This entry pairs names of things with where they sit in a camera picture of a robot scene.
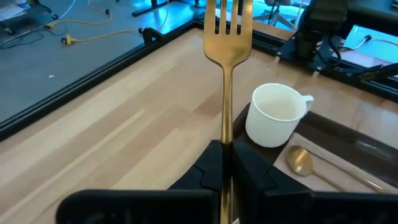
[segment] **cup handle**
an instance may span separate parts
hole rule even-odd
[[[307,105],[307,109],[305,110],[305,114],[307,114],[312,107],[313,96],[305,95],[305,96],[303,96],[303,100],[305,101],[305,104]]]

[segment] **wooden tabletop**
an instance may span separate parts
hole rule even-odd
[[[1,142],[0,223],[53,223],[77,190],[166,189],[181,177],[220,137],[222,71],[202,43],[193,29]],[[313,112],[398,147],[397,104],[255,50],[234,71],[233,116],[269,82],[313,95]]]

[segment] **fork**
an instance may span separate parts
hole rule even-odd
[[[241,16],[241,32],[238,34],[238,0],[233,0],[231,28],[226,30],[227,0],[221,0],[220,25],[216,34],[216,0],[207,0],[205,16],[205,55],[219,65],[223,76],[223,112],[221,122],[221,143],[223,145],[223,185],[221,189],[220,223],[232,222],[231,142],[232,121],[232,72],[235,66],[247,60],[252,44],[253,0],[244,0]]]

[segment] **spoon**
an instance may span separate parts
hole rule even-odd
[[[303,177],[311,174],[316,175],[328,182],[330,185],[334,186],[334,188],[340,192],[347,192],[344,187],[338,185],[336,182],[330,180],[323,174],[320,174],[313,169],[311,155],[303,147],[291,146],[287,152],[287,163],[289,164],[290,168],[298,175]]]

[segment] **white cup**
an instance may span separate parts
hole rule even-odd
[[[302,96],[289,86],[278,83],[261,85],[253,92],[246,132],[260,146],[280,146],[289,139],[312,103],[312,96]]]

